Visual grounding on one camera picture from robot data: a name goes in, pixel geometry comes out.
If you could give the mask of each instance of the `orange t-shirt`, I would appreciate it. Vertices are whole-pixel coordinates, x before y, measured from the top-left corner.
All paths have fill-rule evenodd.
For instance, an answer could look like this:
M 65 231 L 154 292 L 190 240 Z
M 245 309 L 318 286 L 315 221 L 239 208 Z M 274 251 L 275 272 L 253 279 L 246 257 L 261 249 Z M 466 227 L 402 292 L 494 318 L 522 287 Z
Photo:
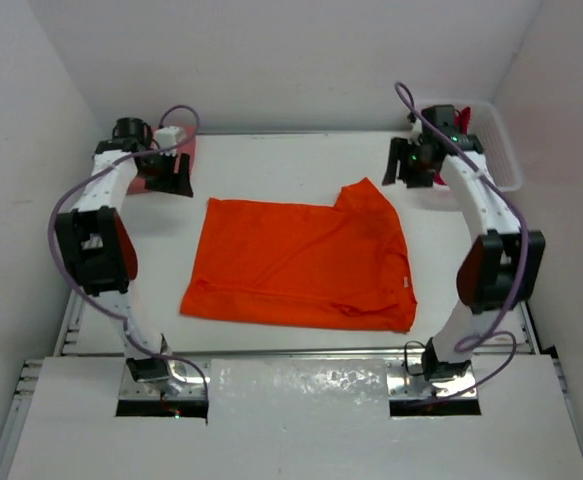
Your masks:
M 180 312 L 407 332 L 412 285 L 398 215 L 365 178 L 333 207 L 211 198 Z

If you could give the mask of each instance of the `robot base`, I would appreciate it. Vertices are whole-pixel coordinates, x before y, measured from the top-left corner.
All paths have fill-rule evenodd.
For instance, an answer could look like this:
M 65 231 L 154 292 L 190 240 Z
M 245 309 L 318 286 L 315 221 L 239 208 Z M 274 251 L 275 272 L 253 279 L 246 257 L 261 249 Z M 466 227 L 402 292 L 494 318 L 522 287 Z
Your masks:
M 475 377 L 472 368 L 469 367 L 461 376 L 427 381 L 424 376 L 420 375 L 422 352 L 421 348 L 407 350 L 408 369 L 404 365 L 404 354 L 381 355 L 386 364 L 387 406 L 390 415 L 392 417 L 480 415 L 478 394 L 475 390 L 447 402 L 423 405 L 432 397 L 449 396 L 470 387 L 475 383 Z M 325 363 L 336 359 L 331 355 L 310 355 L 306 358 L 321 360 Z M 343 358 L 347 358 L 347 356 L 337 357 L 337 359 Z M 207 381 L 209 381 L 211 358 L 192 356 L 188 359 L 200 366 Z M 183 388 L 177 396 L 162 396 L 157 389 L 150 385 L 135 382 L 129 370 L 125 368 L 120 385 L 116 416 L 206 418 L 209 404 L 204 397 L 202 379 L 188 373 L 183 376 L 187 387 Z

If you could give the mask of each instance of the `cable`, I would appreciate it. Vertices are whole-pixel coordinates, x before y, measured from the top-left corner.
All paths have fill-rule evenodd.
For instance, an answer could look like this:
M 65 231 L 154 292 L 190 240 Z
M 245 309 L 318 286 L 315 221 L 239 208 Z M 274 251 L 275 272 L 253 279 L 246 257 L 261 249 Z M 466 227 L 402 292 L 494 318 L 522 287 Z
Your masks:
M 509 357 L 504 361 L 504 363 L 500 367 L 498 367 L 495 371 L 493 371 L 492 373 L 487 375 L 485 378 L 483 378 L 479 382 L 476 382 L 472 387 L 465 389 L 464 391 L 457 392 L 453 395 L 449 395 L 447 397 L 442 397 L 441 399 L 440 398 L 434 399 L 434 400 L 429 399 L 429 400 L 426 400 L 424 402 L 419 402 L 419 405 L 430 405 L 433 403 L 440 403 L 442 401 L 447 401 L 448 399 L 453 398 L 453 397 L 464 395 L 465 393 L 472 390 L 473 388 L 476 388 L 477 386 L 482 385 L 486 381 L 495 377 L 498 373 L 500 373 L 502 370 L 504 370 L 504 368 L 506 368 L 507 365 L 509 365 L 509 363 L 511 363 L 511 361 L 513 360 L 513 357 L 517 351 L 517 339 L 515 338 L 515 335 L 513 335 L 511 332 L 508 332 L 508 331 L 504 331 L 504 330 L 503 331 L 496 331 L 496 330 L 497 330 L 498 326 L 500 325 L 500 323 L 502 322 L 502 320 L 504 319 L 504 316 L 506 315 L 506 313 L 511 309 L 511 307 L 515 303 L 516 297 L 518 296 L 518 292 L 520 290 L 520 286 L 522 284 L 522 279 L 524 277 L 524 271 L 526 269 L 527 257 L 528 257 L 528 253 L 529 253 L 529 228 L 527 226 L 527 222 L 526 222 L 526 219 L 524 218 L 524 215 L 522 215 L 522 212 L 520 212 L 520 210 L 518 210 L 518 208 L 508 198 L 506 198 L 504 193 L 502 193 L 502 191 L 491 180 L 489 180 L 484 175 L 484 172 L 480 171 L 480 168 L 475 164 L 475 162 L 473 160 L 471 160 L 469 158 L 469 156 L 466 153 L 464 153 L 464 151 L 462 151 L 462 149 L 455 142 L 451 141 L 444 133 L 442 133 L 440 130 L 438 130 L 435 127 L 435 125 L 433 125 L 431 122 L 429 122 L 424 117 L 424 115 L 422 115 L 415 108 L 415 102 L 413 100 L 413 94 L 411 93 L 411 90 L 409 90 L 409 88 L 402 82 L 396 82 L 394 85 L 394 88 L 395 88 L 395 92 L 398 94 L 398 97 L 400 97 L 400 100 L 402 101 L 402 103 L 404 103 L 406 105 L 406 107 L 409 109 L 411 114 L 413 116 L 415 116 L 416 118 L 418 118 L 422 122 L 423 126 L 427 127 L 429 130 L 431 130 L 431 132 L 438 138 L 438 140 L 440 140 L 448 148 L 450 148 L 474 172 L 480 172 L 479 178 L 482 181 L 482 183 L 484 183 L 487 188 L 489 188 L 495 195 L 497 195 L 504 202 L 504 204 L 509 208 L 511 213 L 513 213 L 513 215 L 520 222 L 520 258 L 518 260 L 518 268 L 517 268 L 517 270 L 515 272 L 515 276 L 513 278 L 513 284 L 511 285 L 511 290 L 509 291 L 509 294 L 507 295 L 507 298 L 505 299 L 504 304 L 502 305 L 502 309 L 498 312 L 498 315 L 493 320 L 493 323 L 491 324 L 491 326 L 489 327 L 489 329 L 487 330 L 487 332 L 484 335 L 469 335 L 467 337 L 462 338 L 454 346 L 455 352 L 466 353 L 466 352 L 472 351 L 473 349 L 479 347 L 486 340 L 488 340 L 490 338 L 493 338 L 495 336 L 500 336 L 500 335 L 507 335 L 512 339 L 513 347 L 511 349 L 511 353 L 509 354 Z
M 418 342 L 417 340 L 409 340 L 407 343 L 404 344 L 404 369 L 406 370 L 406 372 L 412 376 L 412 377 L 420 377 L 422 375 L 424 375 L 424 372 L 420 372 L 420 373 L 411 373 L 409 371 L 409 362 L 407 359 L 407 347 L 409 346 L 410 343 L 417 343 L 418 345 L 420 345 L 422 348 L 426 349 L 426 345 L 424 345 L 424 343 L 422 342 Z
M 57 203 L 53 207 L 53 210 L 51 211 L 51 215 L 49 216 L 49 223 L 47 224 L 47 243 L 49 244 L 49 251 L 51 252 L 51 257 L 53 258 L 53 263 L 55 263 L 55 266 L 58 269 L 58 271 L 60 272 L 60 275 L 62 276 L 64 281 L 69 285 L 71 290 L 73 290 L 80 298 L 82 298 L 82 300 L 84 300 L 87 304 L 89 304 L 91 307 L 95 308 L 100 313 L 103 313 L 104 315 L 111 317 L 115 320 L 122 321 L 125 336 L 126 336 L 128 342 L 136 350 L 144 353 L 145 355 L 147 355 L 149 357 L 156 358 L 158 360 L 178 361 L 178 362 L 182 362 L 182 363 L 185 363 L 185 364 L 193 367 L 194 370 L 196 372 L 198 372 L 198 374 L 202 377 L 202 382 L 204 384 L 204 394 L 205 394 L 206 400 L 208 402 L 208 400 L 209 400 L 209 386 L 207 383 L 206 376 L 204 375 L 204 373 L 202 372 L 200 367 L 198 367 L 193 362 L 186 360 L 184 358 L 180 358 L 180 357 L 177 357 L 175 355 L 163 355 L 161 353 L 151 352 L 150 350 L 148 350 L 145 347 L 143 347 L 142 345 L 140 345 L 133 337 L 131 337 L 131 335 L 128 331 L 127 317 L 125 317 L 124 315 L 117 314 L 117 313 L 103 307 L 98 302 L 96 302 L 94 299 L 89 297 L 86 293 L 84 293 L 84 291 L 82 290 L 80 285 L 78 285 L 78 283 L 73 279 L 71 274 L 65 268 L 62 257 L 60 255 L 60 253 L 58 252 L 58 249 L 57 249 L 56 244 L 55 244 L 55 229 L 54 229 L 55 222 L 58 218 L 58 215 L 60 214 L 60 210 L 62 209 L 62 206 L 74 194 L 76 194 L 80 190 L 84 189 L 88 184 L 90 184 L 94 180 L 97 180 L 98 178 L 101 178 L 104 175 L 108 174 L 115 167 L 120 165 L 122 162 L 130 160 L 132 158 L 142 158 L 142 157 L 146 157 L 149 155 L 155 155 L 156 153 L 167 153 L 167 152 L 172 151 L 174 148 L 183 147 L 184 145 L 188 144 L 189 142 L 191 142 L 191 140 L 193 140 L 195 138 L 195 136 L 198 134 L 198 131 L 200 129 L 200 115 L 198 115 L 198 112 L 196 112 L 195 109 L 193 109 L 192 107 L 189 107 L 188 105 L 176 105 L 174 107 L 171 107 L 169 110 L 166 111 L 166 113 L 164 115 L 162 115 L 162 118 L 160 119 L 160 124 L 162 124 L 164 122 L 165 118 L 167 117 L 167 115 L 169 113 L 171 113 L 174 110 L 177 110 L 179 108 L 183 108 L 185 110 L 188 110 L 189 112 L 191 112 L 193 114 L 193 117 L 195 118 L 195 126 L 194 126 L 191 134 L 187 135 L 182 141 L 178 142 L 175 146 L 171 146 L 168 148 L 158 148 L 157 150 L 145 150 L 142 152 L 134 152 L 134 153 L 129 153 L 128 155 L 124 155 L 123 157 L 120 157 L 115 162 L 113 162 L 113 164 L 110 167 L 105 168 L 104 170 L 96 173 L 95 175 L 92 175 L 91 177 L 87 178 L 86 180 L 83 180 L 80 183 L 78 183 L 77 185 L 75 185 L 74 187 L 70 188 L 64 195 L 62 195 L 60 197 L 60 199 L 57 201 Z
M 196 130 L 196 133 L 197 133 L 198 128 L 200 127 L 200 116 L 198 115 L 198 112 L 196 112 L 194 108 L 192 108 L 192 107 L 190 107 L 188 105 L 174 105 L 169 110 L 167 110 L 166 112 L 164 112 L 164 114 L 160 118 L 160 122 L 158 123 L 158 128 L 164 127 L 164 121 L 166 120 L 166 118 L 172 112 L 175 112 L 176 110 L 180 110 L 180 109 L 182 109 L 182 110 L 188 110 L 189 112 L 191 112 L 191 115 L 193 115 L 193 117 L 195 118 L 195 130 Z

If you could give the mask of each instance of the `white table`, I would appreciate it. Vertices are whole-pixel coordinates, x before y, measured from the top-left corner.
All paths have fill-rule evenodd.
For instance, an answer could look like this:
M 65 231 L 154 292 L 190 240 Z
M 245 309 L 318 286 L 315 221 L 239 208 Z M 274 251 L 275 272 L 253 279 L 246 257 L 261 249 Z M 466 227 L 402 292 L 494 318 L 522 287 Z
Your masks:
M 179 352 L 393 348 L 407 340 L 426 342 L 435 335 L 455 305 L 455 276 L 469 250 L 469 234 L 448 193 L 407 190 L 400 183 L 381 191 L 400 216 L 409 248 L 418 310 L 408 334 L 270 327 L 179 314 L 209 197 L 333 205 L 341 187 L 365 176 L 380 185 L 393 136 L 387 132 L 201 136 L 192 175 L 194 199 L 159 193 L 129 197 L 122 218 L 138 253 L 142 299 L 171 348 Z M 90 307 L 83 309 L 72 299 L 66 319 L 68 343 L 61 348 L 65 354 L 122 352 L 110 321 Z M 521 351 L 530 348 L 524 322 L 518 308 L 503 323 L 515 334 Z M 494 339 L 489 345 L 506 347 L 507 342 Z
M 502 360 L 476 355 L 476 375 Z M 479 416 L 412 418 L 389 417 L 383 362 L 306 362 L 213 360 L 205 426 L 116 418 L 122 358 L 48 358 L 8 478 L 583 480 L 547 356 L 480 387 Z

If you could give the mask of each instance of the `black mount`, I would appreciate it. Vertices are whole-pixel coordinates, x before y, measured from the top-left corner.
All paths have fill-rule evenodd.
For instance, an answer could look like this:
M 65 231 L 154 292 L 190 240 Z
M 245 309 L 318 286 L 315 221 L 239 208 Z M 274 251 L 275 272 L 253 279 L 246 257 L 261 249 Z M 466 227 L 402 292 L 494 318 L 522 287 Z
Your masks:
M 478 137 L 460 133 L 455 125 L 455 107 L 453 105 L 436 105 L 422 110 L 422 115 L 462 151 L 483 153 L 484 148 Z M 407 188 L 424 188 L 433 186 L 433 178 L 440 172 L 442 163 L 453 151 L 441 142 L 433 132 L 423 127 L 418 143 L 411 143 L 405 138 L 393 138 L 389 147 L 387 171 L 382 185 L 391 185 L 397 179 L 403 181 Z
M 471 360 L 461 363 L 447 363 L 438 360 L 433 346 L 433 338 L 430 338 L 422 353 L 422 375 L 424 379 L 445 380 L 456 376 L 462 376 L 471 365 Z
M 125 293 L 133 272 L 127 271 L 122 244 L 115 225 L 115 208 L 100 207 L 93 212 L 61 213 L 55 222 L 55 234 L 64 265 L 87 295 L 118 290 Z M 93 236 L 100 246 L 87 246 Z
M 160 347 L 160 352 L 164 352 L 166 349 L 167 342 L 164 339 L 164 335 L 162 335 L 162 345 Z M 134 382 L 158 382 L 161 380 L 167 380 L 170 375 L 166 360 L 160 358 L 152 357 L 143 358 L 141 360 L 127 358 L 126 364 Z
M 111 139 L 99 142 L 95 153 L 100 154 L 109 150 L 143 152 L 151 148 L 151 142 L 153 142 L 153 132 L 144 120 L 130 117 L 119 118 L 111 131 Z
M 169 155 L 152 155 L 138 159 L 138 174 L 145 179 L 145 188 L 154 192 L 193 197 L 189 176 L 190 157 L 187 154 L 180 155 L 176 172 L 177 159 L 178 157 Z
M 460 301 L 474 314 L 500 310 L 504 305 L 518 269 L 520 242 L 519 233 L 489 231 L 476 238 L 456 277 Z M 512 308 L 531 297 L 545 243 L 542 232 L 529 232 L 524 276 Z

